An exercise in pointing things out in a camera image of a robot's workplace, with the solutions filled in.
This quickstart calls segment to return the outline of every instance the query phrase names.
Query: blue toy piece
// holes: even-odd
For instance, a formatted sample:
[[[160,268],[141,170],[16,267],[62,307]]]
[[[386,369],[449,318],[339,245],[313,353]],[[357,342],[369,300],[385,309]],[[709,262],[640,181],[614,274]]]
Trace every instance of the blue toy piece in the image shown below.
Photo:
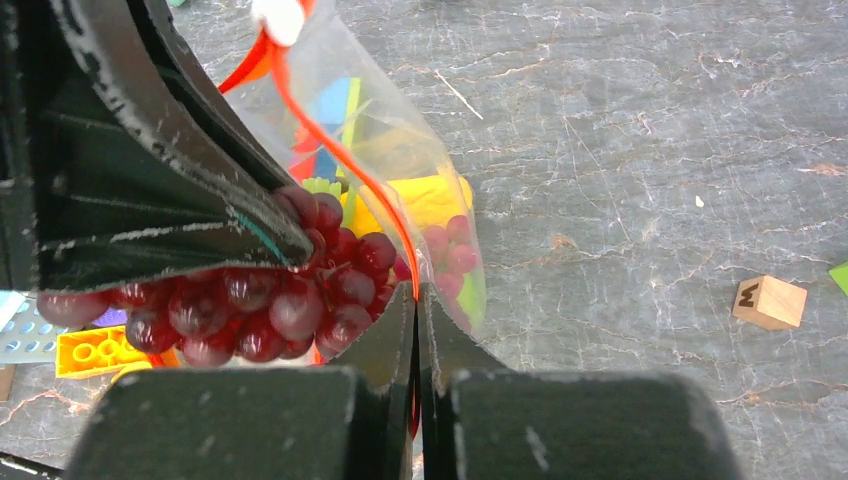
[[[350,90],[350,78],[336,80],[307,107],[307,113],[320,123],[325,131],[341,132],[342,125],[348,116]],[[318,154],[315,155],[315,168],[312,177],[325,178],[333,182],[336,180],[337,170],[338,165],[330,152],[323,148],[318,151]]]

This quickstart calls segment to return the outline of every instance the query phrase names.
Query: white plastic tab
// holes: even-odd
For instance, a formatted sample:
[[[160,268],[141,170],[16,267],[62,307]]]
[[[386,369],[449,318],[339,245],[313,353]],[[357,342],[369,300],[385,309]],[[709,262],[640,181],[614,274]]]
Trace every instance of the white plastic tab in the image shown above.
[[[306,23],[306,12],[298,0],[253,0],[251,15],[274,43],[284,47],[294,45]]]

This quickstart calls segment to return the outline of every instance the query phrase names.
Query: grape cluster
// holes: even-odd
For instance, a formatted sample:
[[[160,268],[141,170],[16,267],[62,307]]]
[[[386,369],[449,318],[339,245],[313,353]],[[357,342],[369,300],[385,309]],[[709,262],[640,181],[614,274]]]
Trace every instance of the grape cluster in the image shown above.
[[[313,344],[332,358],[377,320],[409,269],[393,274],[405,263],[386,235],[356,238],[342,228],[332,195],[290,186],[272,196],[313,244],[304,267],[221,268],[103,292],[42,294],[38,309],[66,327],[91,323],[109,307],[125,309],[130,345],[147,354],[176,347],[198,367],[234,355],[256,363],[294,359]]]
[[[448,221],[447,228],[432,225],[424,229],[423,235],[430,251],[436,288],[446,302],[448,314],[470,330],[470,319],[460,307],[458,297],[467,274],[480,265],[480,257],[471,243],[471,222],[465,215],[456,215]]]

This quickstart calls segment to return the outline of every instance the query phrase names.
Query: purple toy piece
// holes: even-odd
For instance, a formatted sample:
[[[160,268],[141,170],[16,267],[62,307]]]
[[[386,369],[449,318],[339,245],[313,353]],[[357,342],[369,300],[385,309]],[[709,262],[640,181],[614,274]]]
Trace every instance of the purple toy piece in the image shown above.
[[[115,310],[114,308],[106,310],[106,313],[104,313],[102,317],[94,321],[94,324],[101,328],[117,327],[118,325],[124,325],[125,323],[127,323],[127,312],[123,310]]]

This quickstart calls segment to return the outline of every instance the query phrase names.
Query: letter block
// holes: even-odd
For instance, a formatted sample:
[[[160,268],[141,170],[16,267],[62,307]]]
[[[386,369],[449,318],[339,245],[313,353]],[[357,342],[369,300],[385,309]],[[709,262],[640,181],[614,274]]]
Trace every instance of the letter block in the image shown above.
[[[766,330],[801,326],[807,290],[768,275],[739,284],[733,316]]]

